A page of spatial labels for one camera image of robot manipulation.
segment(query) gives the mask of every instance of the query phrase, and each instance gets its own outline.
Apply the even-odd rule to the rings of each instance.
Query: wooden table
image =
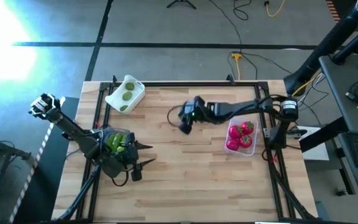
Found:
[[[92,127],[100,82],[84,82],[75,121]],[[268,81],[270,94],[285,94],[282,80]],[[146,87],[146,96],[130,115],[112,110],[109,124],[130,129],[142,144],[140,160],[157,158],[143,171],[139,182],[116,187],[102,172],[95,222],[251,222],[277,221],[267,162],[262,159],[264,142],[259,125],[255,154],[239,157],[224,152],[228,122],[194,124],[190,135],[167,122],[175,105],[200,95],[206,101],[236,103],[255,98],[254,87]],[[103,104],[101,120],[104,116]],[[260,121],[258,114],[244,115]],[[299,147],[297,140],[289,145]],[[78,149],[71,142],[68,152]],[[290,187],[299,201],[317,216],[308,175],[300,150],[283,150]],[[53,217],[59,217],[80,191],[85,158],[70,156],[64,166]],[[124,179],[120,175],[117,181]],[[90,192],[84,213],[88,211]]]

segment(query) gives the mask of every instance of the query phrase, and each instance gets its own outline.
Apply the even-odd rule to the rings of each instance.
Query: clear plastic container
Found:
[[[243,148],[240,146],[239,150],[237,151],[233,151],[231,149],[228,149],[226,147],[226,141],[229,140],[230,137],[229,136],[229,129],[231,126],[233,125],[238,125],[241,127],[241,124],[246,122],[246,121],[250,121],[254,124],[254,131],[250,134],[248,134],[251,138],[252,138],[252,145],[248,148]],[[241,155],[241,156],[252,156],[255,152],[255,145],[256,145],[256,142],[257,142],[257,134],[258,134],[258,121],[256,120],[248,120],[248,119],[243,119],[243,118],[232,118],[230,120],[230,123],[229,123],[229,127],[227,129],[227,134],[226,134],[226,141],[224,143],[224,150],[227,152],[227,153],[230,153],[230,154],[236,154],[236,155]]]
[[[125,88],[126,83],[129,82],[133,83],[135,88],[134,90],[130,91],[132,93],[132,98],[128,101],[124,101],[122,99],[122,95],[125,92],[129,91]],[[106,100],[108,104],[110,104],[114,109],[116,109],[120,113],[129,114],[135,108],[135,106],[143,99],[144,96],[145,96],[144,85],[138,80],[136,80],[136,78],[130,75],[126,75],[124,77],[124,81],[122,82],[122,84],[111,95],[106,96],[104,100]],[[128,107],[124,111],[120,111],[119,109],[125,105]]]

